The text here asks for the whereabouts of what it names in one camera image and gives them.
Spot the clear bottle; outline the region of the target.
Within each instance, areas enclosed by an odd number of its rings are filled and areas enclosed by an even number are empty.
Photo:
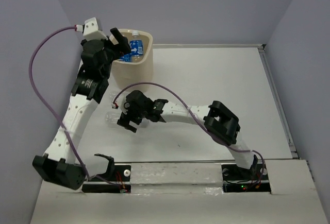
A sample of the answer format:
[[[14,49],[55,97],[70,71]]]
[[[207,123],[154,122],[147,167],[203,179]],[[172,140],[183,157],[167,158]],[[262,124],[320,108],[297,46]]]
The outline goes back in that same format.
[[[121,116],[120,112],[112,112],[109,111],[105,114],[105,123],[109,128],[120,128],[120,126],[117,124],[117,121],[119,120]],[[135,128],[146,128],[149,126],[150,121],[147,119],[143,119],[142,122],[139,125],[136,125],[134,123],[131,123],[132,126]]]

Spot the blue label bottle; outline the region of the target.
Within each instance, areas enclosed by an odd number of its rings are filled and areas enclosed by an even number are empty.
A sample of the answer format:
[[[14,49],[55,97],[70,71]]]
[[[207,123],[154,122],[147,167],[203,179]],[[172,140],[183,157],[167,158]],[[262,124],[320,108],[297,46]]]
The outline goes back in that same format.
[[[110,102],[113,102],[114,99],[115,99],[116,102],[120,102],[123,98],[125,98],[129,94],[129,92],[128,91],[125,91],[125,92],[121,93],[119,95],[119,97],[117,97],[118,94],[119,94],[119,92],[111,91],[109,93],[109,100],[110,100]]]
[[[143,42],[137,30],[132,31],[132,39],[129,42],[131,47],[131,62],[140,62],[144,56]]]
[[[119,58],[122,62],[132,62],[131,54],[125,54]]]

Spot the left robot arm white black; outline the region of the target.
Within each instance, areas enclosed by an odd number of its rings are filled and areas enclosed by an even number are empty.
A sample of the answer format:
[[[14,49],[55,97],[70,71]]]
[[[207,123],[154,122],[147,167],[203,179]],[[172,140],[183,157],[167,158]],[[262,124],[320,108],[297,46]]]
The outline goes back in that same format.
[[[127,37],[117,28],[110,30],[117,43],[113,43],[100,30],[88,34],[88,28],[88,25],[65,27],[53,32],[41,42],[44,45],[53,36],[70,29],[83,32],[84,39],[80,43],[81,63],[63,118],[41,96],[34,83],[32,69],[28,70],[35,94],[59,123],[59,129],[51,144],[43,155],[34,157],[32,166],[44,181],[73,190],[79,189],[84,181],[93,178],[77,149],[91,115],[109,86],[112,63],[130,53]]]

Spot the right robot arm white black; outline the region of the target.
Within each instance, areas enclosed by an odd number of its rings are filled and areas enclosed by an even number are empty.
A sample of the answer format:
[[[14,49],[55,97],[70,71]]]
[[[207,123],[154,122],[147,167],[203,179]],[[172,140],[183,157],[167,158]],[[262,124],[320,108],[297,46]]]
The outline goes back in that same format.
[[[141,91],[134,90],[115,99],[113,106],[121,110],[117,124],[134,133],[137,129],[130,123],[139,125],[143,119],[154,123],[198,125],[230,151],[240,177],[248,179],[256,174],[258,158],[240,134],[239,118],[219,101],[208,106],[179,105],[166,99],[151,100]]]

